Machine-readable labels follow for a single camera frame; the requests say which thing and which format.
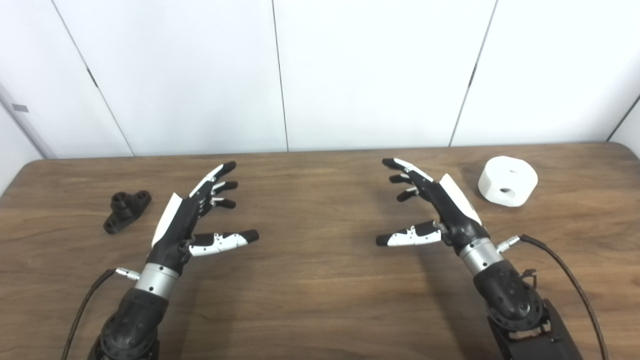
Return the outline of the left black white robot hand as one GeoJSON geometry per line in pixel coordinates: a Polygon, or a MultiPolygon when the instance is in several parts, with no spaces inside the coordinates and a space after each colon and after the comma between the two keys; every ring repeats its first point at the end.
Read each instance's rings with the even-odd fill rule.
{"type": "Polygon", "coordinates": [[[151,240],[148,264],[182,275],[185,265],[194,256],[216,255],[241,248],[259,239],[257,230],[241,232],[211,232],[195,234],[198,221],[215,208],[234,209],[236,203],[219,196],[238,187],[236,181],[221,181],[237,167],[237,162],[224,162],[206,174],[189,196],[172,193],[151,240]]]}

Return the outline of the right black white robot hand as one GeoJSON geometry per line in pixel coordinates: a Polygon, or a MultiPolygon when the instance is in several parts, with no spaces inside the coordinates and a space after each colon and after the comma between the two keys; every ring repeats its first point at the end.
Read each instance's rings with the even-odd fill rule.
{"type": "Polygon", "coordinates": [[[400,171],[389,178],[391,183],[411,185],[398,194],[397,201],[421,198],[434,207],[439,221],[432,219],[391,234],[378,235],[377,246],[418,246],[443,241],[459,253],[474,240],[489,237],[477,212],[448,174],[436,181],[420,168],[398,158],[383,158],[382,164],[400,171]]]}

